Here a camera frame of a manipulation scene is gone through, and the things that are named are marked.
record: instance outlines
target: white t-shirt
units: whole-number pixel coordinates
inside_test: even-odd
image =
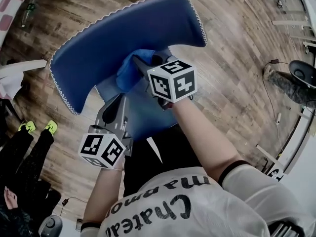
[[[250,165],[225,175],[222,187],[201,167],[157,175],[81,237],[268,237],[268,225],[276,221],[312,235],[315,219],[282,184]]]

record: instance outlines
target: pink checkered tablecloth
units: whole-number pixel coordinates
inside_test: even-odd
[[[0,47],[24,0],[0,0]]]

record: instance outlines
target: wooden floor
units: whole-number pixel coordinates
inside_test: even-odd
[[[56,49],[68,38],[91,22],[111,11],[138,0],[40,0],[32,30],[19,28],[21,7],[7,35],[0,53],[1,62],[9,58],[17,61],[44,57],[49,60]],[[288,36],[288,29],[276,27],[271,20],[283,17],[273,0],[191,0],[198,11],[208,35],[205,48],[175,46],[172,51],[178,58],[190,60],[198,68],[199,91],[195,96],[197,106],[212,121],[238,151],[254,166],[262,169],[263,156],[255,149],[259,144],[276,156],[288,138],[297,116],[287,107],[299,109],[276,87],[267,84],[275,115],[282,112],[279,138],[274,114],[262,82],[263,66],[271,59],[290,62],[304,60],[301,42]],[[288,0],[299,6],[298,0]],[[286,71],[287,65],[276,69]],[[49,74],[49,68],[30,71],[25,79],[31,83],[28,94],[20,93],[15,100],[27,120],[34,120],[40,131],[50,119],[59,129],[55,143],[42,171],[63,197],[88,200],[98,169],[83,162],[77,155],[82,135],[94,123],[103,105],[93,89],[80,116],[74,116],[63,104]],[[10,132],[18,127],[15,119],[8,119]],[[63,217],[82,218],[85,204],[70,200]],[[55,209],[59,214],[61,206]]]

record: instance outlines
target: black chair leg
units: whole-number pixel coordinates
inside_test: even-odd
[[[16,113],[13,105],[11,104],[10,100],[8,99],[3,99],[5,105],[8,107],[8,109],[12,112],[13,115],[20,121],[20,123],[23,123],[23,119],[20,119],[19,115]]]

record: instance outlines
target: bare hand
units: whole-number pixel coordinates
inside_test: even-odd
[[[6,206],[9,210],[15,209],[18,207],[18,197],[7,187],[4,188],[4,200]]]

